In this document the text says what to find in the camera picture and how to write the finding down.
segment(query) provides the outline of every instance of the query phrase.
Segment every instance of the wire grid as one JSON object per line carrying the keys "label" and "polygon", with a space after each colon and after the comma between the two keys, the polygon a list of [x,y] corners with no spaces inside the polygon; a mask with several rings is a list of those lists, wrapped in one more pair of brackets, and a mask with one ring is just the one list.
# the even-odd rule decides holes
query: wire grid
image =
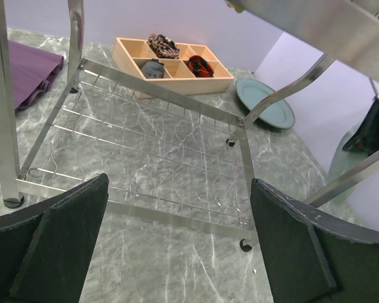
{"label": "wire grid", "polygon": [[240,144],[226,145],[234,126],[165,100],[135,100],[90,73],[80,79],[29,179],[69,189],[105,172],[111,201],[253,229]]}

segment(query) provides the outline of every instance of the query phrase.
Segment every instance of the rubber foot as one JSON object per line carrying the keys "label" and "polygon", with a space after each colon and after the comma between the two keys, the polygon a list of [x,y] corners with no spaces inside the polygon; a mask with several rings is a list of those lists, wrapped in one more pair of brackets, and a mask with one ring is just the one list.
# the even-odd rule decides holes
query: rubber foot
{"label": "rubber foot", "polygon": [[248,253],[248,252],[251,251],[253,248],[252,248],[250,245],[248,245],[248,244],[244,245],[244,244],[243,244],[243,241],[244,241],[244,240],[245,240],[245,239],[243,239],[243,240],[240,241],[240,248],[241,248],[241,250],[244,251],[245,253]]}
{"label": "rubber foot", "polygon": [[226,139],[226,144],[229,145],[230,147],[233,147],[236,144],[236,142],[229,141],[229,139]]}
{"label": "rubber foot", "polygon": [[7,200],[3,200],[3,201],[4,201],[5,207],[11,208],[13,210],[15,208],[19,208],[22,204],[24,204],[24,200],[25,200],[24,195],[20,194],[20,202],[18,202],[15,199],[7,199]]}

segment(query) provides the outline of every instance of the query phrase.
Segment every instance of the purple yoga mat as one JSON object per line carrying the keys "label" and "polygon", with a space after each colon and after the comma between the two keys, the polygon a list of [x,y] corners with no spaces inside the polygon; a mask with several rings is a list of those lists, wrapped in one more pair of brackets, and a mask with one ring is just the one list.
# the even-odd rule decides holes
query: purple yoga mat
{"label": "purple yoga mat", "polygon": [[8,48],[14,109],[26,109],[39,93],[51,89],[57,73],[63,67],[63,56],[13,41],[8,42]]}

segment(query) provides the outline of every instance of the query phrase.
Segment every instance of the wooden organizer tray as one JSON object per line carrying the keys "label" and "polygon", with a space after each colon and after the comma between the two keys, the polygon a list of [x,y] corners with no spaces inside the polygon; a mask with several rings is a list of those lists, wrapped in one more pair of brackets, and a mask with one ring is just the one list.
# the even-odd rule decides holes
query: wooden organizer tray
{"label": "wooden organizer tray", "polygon": [[[112,57],[124,73],[183,95],[225,92],[233,82],[234,77],[206,45],[176,43],[176,47],[180,50],[179,59],[159,59],[165,67],[161,79],[146,79],[140,71],[147,61],[158,59],[146,40],[117,38]],[[214,68],[213,78],[197,78],[188,69],[186,63],[194,55],[202,56]],[[136,96],[148,97],[143,93],[136,93]]]}

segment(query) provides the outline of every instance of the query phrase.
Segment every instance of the wall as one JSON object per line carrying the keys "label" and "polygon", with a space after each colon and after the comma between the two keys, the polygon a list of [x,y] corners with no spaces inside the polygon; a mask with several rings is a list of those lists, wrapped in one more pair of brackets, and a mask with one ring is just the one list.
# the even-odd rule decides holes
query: wall
{"label": "wall", "polygon": [[[6,0],[9,27],[69,36],[66,0]],[[115,37],[147,39],[163,33],[177,42],[207,44],[226,65],[252,71],[282,31],[223,0],[85,0],[85,40],[114,44]]]}
{"label": "wall", "polygon": [[[278,90],[302,76],[321,54],[284,33],[255,76]],[[343,135],[362,122],[373,97],[367,77],[335,62],[313,84],[287,98],[296,116],[294,129],[325,170]],[[348,202],[370,227],[379,230],[379,172],[363,181]]]}

